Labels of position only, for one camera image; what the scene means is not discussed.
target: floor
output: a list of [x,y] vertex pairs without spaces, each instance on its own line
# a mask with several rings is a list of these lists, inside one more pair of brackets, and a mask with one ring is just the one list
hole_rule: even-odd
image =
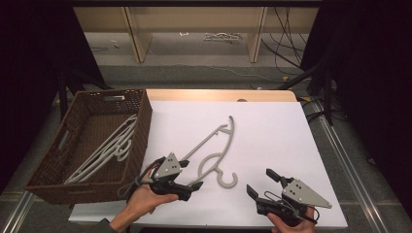
[[[260,47],[257,63],[251,63],[241,35],[231,43],[204,41],[205,36],[185,32],[154,34],[145,62],[137,64],[126,34],[86,34],[106,83],[115,88],[272,89],[301,73],[264,45]],[[263,36],[263,41],[275,50],[277,44],[271,36],[280,41],[282,35]],[[296,48],[304,50],[307,35],[293,34],[292,40]],[[285,38],[282,44],[292,45],[287,44]],[[278,52],[292,62],[299,62],[290,48],[279,47]],[[307,97],[305,88],[309,82],[297,84],[292,91],[297,97]],[[346,229],[318,232],[412,232],[411,219],[379,168],[367,161],[369,154],[344,111],[333,114],[330,126],[322,116],[311,117],[322,110],[322,96],[312,97],[311,102],[301,101],[302,108],[308,115],[313,137],[349,224]],[[332,107],[341,110],[337,98],[333,98]],[[85,228],[67,220],[71,213],[69,206],[50,205],[23,191],[33,169],[52,143],[59,121],[56,100],[30,152],[0,196],[3,232],[79,232]],[[139,231],[161,232],[132,227],[132,232]],[[173,232],[204,230],[175,229]]]

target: person's right hand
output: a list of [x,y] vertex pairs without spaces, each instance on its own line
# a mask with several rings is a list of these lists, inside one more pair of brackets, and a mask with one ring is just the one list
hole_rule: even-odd
[[[315,210],[313,208],[307,208],[306,215],[313,218],[315,214]],[[310,222],[308,220],[303,220],[300,222],[297,226],[295,227],[290,227],[287,224],[285,224],[281,218],[274,214],[267,214],[267,217],[269,220],[275,225],[272,228],[272,233],[294,233],[294,232],[299,232],[299,233],[315,233],[315,224],[313,222]]]

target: basket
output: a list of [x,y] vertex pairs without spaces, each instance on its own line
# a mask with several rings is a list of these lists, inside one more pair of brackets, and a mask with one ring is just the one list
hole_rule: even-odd
[[[79,91],[57,135],[24,189],[51,204],[116,201],[140,174],[152,107],[145,89]],[[131,115],[137,115],[128,157],[114,158],[84,183],[64,181]]]

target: hand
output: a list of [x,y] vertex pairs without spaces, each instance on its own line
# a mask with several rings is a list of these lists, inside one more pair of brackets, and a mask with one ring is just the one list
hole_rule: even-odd
[[152,192],[148,184],[142,184],[133,192],[126,207],[110,222],[110,226],[122,232],[141,216],[152,214],[157,206],[178,199],[179,196],[176,194],[157,195]]
[[[313,218],[315,214],[314,212],[314,209],[309,207],[307,208],[306,215]],[[308,220],[303,220],[297,226],[290,227],[287,224],[285,224],[281,218],[274,214],[269,213],[267,214],[267,217],[275,225],[275,227],[272,228],[272,233],[315,233],[315,224]]]

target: white tabletop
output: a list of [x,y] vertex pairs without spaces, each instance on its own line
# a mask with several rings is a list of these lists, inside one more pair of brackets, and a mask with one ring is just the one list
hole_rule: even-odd
[[[174,152],[183,158],[221,124],[234,119],[232,143],[219,167],[223,180],[230,183],[236,173],[238,184],[221,187],[217,173],[209,174],[200,190],[188,202],[176,201],[156,208],[136,224],[157,227],[270,228],[266,216],[258,215],[256,203],[246,193],[246,184],[263,197],[264,191],[281,194],[279,183],[265,175],[270,168],[281,176],[308,184],[333,207],[318,208],[319,228],[344,228],[347,222],[327,176],[323,161],[297,102],[205,102],[151,101],[154,109],[149,145],[144,165]],[[187,184],[197,177],[197,167],[207,155],[222,152],[228,135],[213,136],[190,157],[190,164],[176,179]],[[208,169],[214,160],[206,163]],[[75,205],[69,220],[76,222],[111,220],[124,207],[124,201]]]

